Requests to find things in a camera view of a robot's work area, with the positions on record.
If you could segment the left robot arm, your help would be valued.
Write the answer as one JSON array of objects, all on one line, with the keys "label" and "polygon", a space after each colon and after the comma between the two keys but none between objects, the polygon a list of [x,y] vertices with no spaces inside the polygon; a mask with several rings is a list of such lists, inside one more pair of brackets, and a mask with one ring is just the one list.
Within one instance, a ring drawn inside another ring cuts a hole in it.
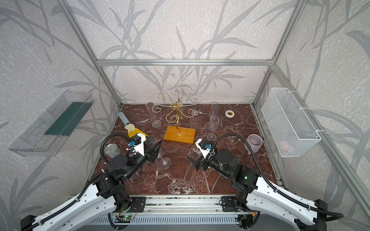
[{"label": "left robot arm", "polygon": [[[105,156],[107,141],[122,137],[128,143],[126,154],[111,160]],[[161,141],[149,145],[146,136],[138,133],[131,138],[111,134],[102,142],[100,156],[107,170],[87,181],[82,191],[57,208],[39,216],[28,215],[21,220],[23,231],[75,231],[90,221],[109,215],[119,209],[129,209],[134,203],[125,189],[129,181],[146,163],[154,164],[161,148]]]}]

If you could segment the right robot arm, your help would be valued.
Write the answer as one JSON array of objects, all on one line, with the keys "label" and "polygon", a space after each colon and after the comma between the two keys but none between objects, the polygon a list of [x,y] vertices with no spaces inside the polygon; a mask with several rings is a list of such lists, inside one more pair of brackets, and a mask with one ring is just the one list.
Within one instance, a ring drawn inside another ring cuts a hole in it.
[{"label": "right robot arm", "polygon": [[196,147],[201,155],[198,159],[188,157],[195,170],[213,169],[230,180],[237,190],[234,205],[237,210],[259,212],[280,219],[298,231],[325,231],[327,222],[344,218],[344,214],[328,210],[326,202],[312,201],[297,196],[274,184],[262,173],[242,165],[238,157],[227,149],[217,149],[216,141],[198,139]]}]

